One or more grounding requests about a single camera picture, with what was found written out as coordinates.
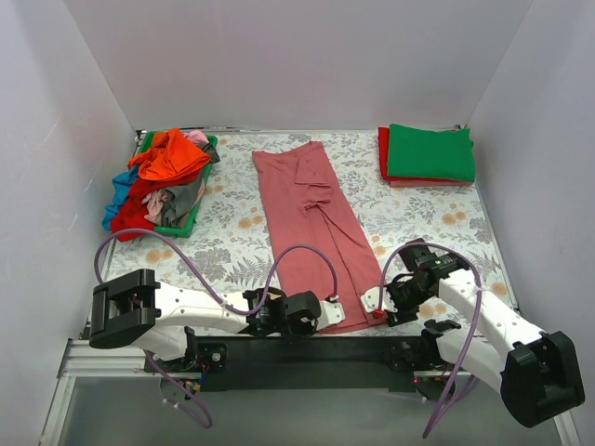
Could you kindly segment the dusty rose t-shirt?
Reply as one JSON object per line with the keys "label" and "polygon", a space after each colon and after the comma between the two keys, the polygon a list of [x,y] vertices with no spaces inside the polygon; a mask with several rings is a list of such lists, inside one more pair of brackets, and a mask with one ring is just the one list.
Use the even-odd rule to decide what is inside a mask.
{"label": "dusty rose t-shirt", "polygon": [[280,154],[255,151],[253,163],[282,289],[338,295],[346,319],[334,334],[379,325],[361,297],[380,283],[380,267],[339,186],[322,143]]}

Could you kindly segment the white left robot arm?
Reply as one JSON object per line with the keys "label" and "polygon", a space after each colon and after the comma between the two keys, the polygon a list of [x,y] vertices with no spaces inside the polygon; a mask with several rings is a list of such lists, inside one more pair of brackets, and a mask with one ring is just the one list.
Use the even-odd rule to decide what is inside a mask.
{"label": "white left robot arm", "polygon": [[329,325],[324,306],[312,291],[288,296],[274,288],[232,293],[220,305],[205,292],[160,283],[153,270],[138,269],[93,290],[89,345],[135,346],[186,372],[198,359],[189,340],[192,327],[234,335],[311,335]]}

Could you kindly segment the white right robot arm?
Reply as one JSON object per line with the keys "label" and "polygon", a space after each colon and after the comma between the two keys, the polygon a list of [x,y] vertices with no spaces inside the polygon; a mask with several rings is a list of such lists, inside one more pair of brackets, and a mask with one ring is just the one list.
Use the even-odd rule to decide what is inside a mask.
{"label": "white right robot arm", "polygon": [[585,402],[575,344],[565,333],[530,323],[485,289],[479,271],[464,256],[422,239],[394,251],[406,268],[380,284],[377,309],[389,325],[413,321],[420,306],[438,297],[469,321],[427,322],[421,360],[431,369],[453,370],[427,429],[432,430],[476,382],[495,390],[510,415],[533,427]]}

